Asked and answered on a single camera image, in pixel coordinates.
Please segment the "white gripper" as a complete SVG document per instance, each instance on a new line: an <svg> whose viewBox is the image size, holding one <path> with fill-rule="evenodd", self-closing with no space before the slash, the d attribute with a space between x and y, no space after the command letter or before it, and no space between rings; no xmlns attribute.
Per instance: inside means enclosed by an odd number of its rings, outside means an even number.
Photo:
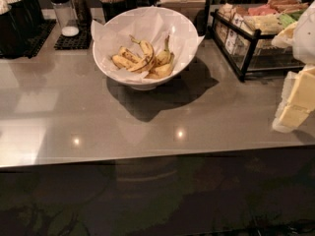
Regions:
<svg viewBox="0 0 315 236"><path fill-rule="evenodd" d="M293 32L293 57L304 64L315 63L315 1L300 16ZM296 130L315 110L315 67L288 72L272 127L282 133Z"/></svg>

